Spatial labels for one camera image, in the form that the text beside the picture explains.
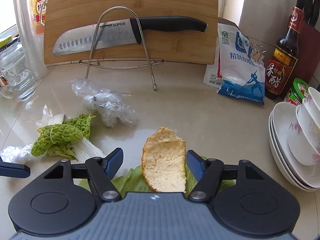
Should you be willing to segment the dark vinegar bottle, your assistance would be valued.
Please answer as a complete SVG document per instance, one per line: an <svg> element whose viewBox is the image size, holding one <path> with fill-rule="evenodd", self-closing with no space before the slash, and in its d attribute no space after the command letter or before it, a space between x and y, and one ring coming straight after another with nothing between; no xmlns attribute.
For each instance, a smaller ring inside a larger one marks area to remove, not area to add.
<svg viewBox="0 0 320 240"><path fill-rule="evenodd" d="M293 7L287 33L278 39L265 70L265 95L276 99L294 70L299 56L299 34L304 12Z"/></svg>

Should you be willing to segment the stacked white plates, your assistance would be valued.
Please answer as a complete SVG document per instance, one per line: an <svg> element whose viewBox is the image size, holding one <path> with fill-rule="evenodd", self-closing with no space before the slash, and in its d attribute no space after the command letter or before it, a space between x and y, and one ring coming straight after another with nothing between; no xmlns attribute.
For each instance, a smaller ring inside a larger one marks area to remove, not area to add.
<svg viewBox="0 0 320 240"><path fill-rule="evenodd" d="M319 189L319 164L300 164L292 155L287 143L289 124L295 113L296 106L288 102L279 102L274 106L268 117L270 148L277 167L289 183L312 192Z"/></svg>

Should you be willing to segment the glass mug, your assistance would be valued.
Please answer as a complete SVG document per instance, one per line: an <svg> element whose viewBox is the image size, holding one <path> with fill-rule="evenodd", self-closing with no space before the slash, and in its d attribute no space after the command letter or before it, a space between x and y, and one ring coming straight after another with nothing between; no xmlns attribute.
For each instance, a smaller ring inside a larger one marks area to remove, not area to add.
<svg viewBox="0 0 320 240"><path fill-rule="evenodd" d="M9 83L18 100L27 101L36 91L32 72L25 66L25 56L15 56L1 68L1 74Z"/></svg>

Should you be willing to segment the orange peel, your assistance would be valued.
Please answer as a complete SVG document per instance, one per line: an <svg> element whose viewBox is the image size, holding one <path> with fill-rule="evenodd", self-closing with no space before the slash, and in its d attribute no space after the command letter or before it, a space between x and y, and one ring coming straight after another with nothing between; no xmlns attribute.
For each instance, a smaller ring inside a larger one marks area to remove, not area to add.
<svg viewBox="0 0 320 240"><path fill-rule="evenodd" d="M142 153L142 175L155 192L185 192L185 140L164 126L148 137Z"/></svg>

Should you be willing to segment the large orange label bottle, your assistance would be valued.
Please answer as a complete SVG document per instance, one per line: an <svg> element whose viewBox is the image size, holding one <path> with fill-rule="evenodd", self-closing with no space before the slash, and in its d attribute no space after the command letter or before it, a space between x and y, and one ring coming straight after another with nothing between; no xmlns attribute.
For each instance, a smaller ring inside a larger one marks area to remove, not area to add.
<svg viewBox="0 0 320 240"><path fill-rule="evenodd" d="M47 0L30 0L36 35L44 34Z"/></svg>

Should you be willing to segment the green lid jar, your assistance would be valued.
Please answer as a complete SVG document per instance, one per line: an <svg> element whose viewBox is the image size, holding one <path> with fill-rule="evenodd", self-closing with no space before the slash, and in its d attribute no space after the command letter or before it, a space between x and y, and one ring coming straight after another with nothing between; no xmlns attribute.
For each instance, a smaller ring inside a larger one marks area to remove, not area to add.
<svg viewBox="0 0 320 240"><path fill-rule="evenodd" d="M283 101L296 106L301 105L303 99L308 96L309 87L302 79L295 78Z"/></svg>

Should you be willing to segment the white plastic wrap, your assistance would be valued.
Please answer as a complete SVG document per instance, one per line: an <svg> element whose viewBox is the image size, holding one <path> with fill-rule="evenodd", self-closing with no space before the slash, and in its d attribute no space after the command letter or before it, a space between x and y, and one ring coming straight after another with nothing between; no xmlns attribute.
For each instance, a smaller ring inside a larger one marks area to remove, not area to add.
<svg viewBox="0 0 320 240"><path fill-rule="evenodd" d="M24 147L8 146L0 152L1 159L7 163L25 164L32 159L32 144Z"/></svg>

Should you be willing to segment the red knife block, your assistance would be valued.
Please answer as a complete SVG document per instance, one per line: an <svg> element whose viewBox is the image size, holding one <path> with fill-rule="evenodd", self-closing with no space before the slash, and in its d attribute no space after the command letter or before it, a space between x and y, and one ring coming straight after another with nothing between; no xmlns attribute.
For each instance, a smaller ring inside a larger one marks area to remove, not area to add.
<svg viewBox="0 0 320 240"><path fill-rule="evenodd" d="M297 0L296 5L302 5L305 12L298 41L299 58L280 94L282 99L295 78L310 82L319 65L319 30L315 28L319 23L319 0Z"/></svg>

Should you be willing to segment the napa cabbage leaf piece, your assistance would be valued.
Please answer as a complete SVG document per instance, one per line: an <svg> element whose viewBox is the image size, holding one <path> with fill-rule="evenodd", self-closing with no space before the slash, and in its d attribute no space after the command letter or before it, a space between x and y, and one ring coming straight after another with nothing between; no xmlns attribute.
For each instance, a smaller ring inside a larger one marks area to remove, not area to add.
<svg viewBox="0 0 320 240"><path fill-rule="evenodd" d="M89 140L91 121L94 118L93 114L80 114L73 119L40 127L37 130L39 137L30 151L31 155L40 157L46 154L51 157L77 160L80 163L93 157L105 157L103 151Z"/></svg>

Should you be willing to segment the santoku kitchen knife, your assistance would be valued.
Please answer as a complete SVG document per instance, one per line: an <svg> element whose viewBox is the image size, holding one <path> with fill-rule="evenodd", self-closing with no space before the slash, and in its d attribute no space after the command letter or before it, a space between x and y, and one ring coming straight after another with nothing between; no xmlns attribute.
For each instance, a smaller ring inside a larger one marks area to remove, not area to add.
<svg viewBox="0 0 320 240"><path fill-rule="evenodd" d="M186 16L156 16L139 19L142 30L205 32L207 23ZM90 51L96 24L70 29L54 44L53 56L69 55ZM141 44L142 39L134 17L103 22L98 29L95 49L111 48L128 44Z"/></svg>

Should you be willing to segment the clear plastic bag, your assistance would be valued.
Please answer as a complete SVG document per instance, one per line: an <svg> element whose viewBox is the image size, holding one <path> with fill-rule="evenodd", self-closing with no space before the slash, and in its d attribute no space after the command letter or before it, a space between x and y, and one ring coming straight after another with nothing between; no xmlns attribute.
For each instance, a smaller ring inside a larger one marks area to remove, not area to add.
<svg viewBox="0 0 320 240"><path fill-rule="evenodd" d="M76 96L82 98L84 109L98 112L106 127L114 128L119 122L129 126L135 123L135 110L118 92L100 88L89 79L73 79L71 87Z"/></svg>

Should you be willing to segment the green cabbage leaf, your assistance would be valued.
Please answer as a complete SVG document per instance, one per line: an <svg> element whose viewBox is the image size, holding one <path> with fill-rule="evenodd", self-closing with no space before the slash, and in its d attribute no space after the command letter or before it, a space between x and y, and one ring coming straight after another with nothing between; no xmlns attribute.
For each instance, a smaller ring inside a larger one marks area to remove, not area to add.
<svg viewBox="0 0 320 240"><path fill-rule="evenodd" d="M89 187L88 183L88 173L86 170L85 164L73 164L72 165L72 176L74 178L81 178L80 186L85 188ZM192 189L197 184L195 177L190 172L189 168L185 165L186 171L186 184L185 184L185 192L184 194L188 196L188 194L192 191ZM128 192L155 192L150 189L143 178L142 175L142 165L130 169L126 176L120 176L114 180L112 180L113 185L121 194L123 198Z"/></svg>

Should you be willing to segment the blue white salt bag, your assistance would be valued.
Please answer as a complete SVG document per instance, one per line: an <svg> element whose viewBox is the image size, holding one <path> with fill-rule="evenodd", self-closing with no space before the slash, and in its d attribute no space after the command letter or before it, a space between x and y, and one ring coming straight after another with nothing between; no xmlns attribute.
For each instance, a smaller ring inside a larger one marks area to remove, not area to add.
<svg viewBox="0 0 320 240"><path fill-rule="evenodd" d="M203 83L217 93L264 105L264 64L251 57L252 45L239 27L223 18L218 20L215 59L208 64Z"/></svg>

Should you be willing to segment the stacked floral bowls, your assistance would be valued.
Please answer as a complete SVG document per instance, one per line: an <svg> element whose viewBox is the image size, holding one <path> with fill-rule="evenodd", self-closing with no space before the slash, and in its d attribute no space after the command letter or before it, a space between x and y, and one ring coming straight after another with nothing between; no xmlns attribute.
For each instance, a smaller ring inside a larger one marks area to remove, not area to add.
<svg viewBox="0 0 320 240"><path fill-rule="evenodd" d="M287 142L293 156L305 166L319 163L319 91L309 87L307 97L296 107Z"/></svg>

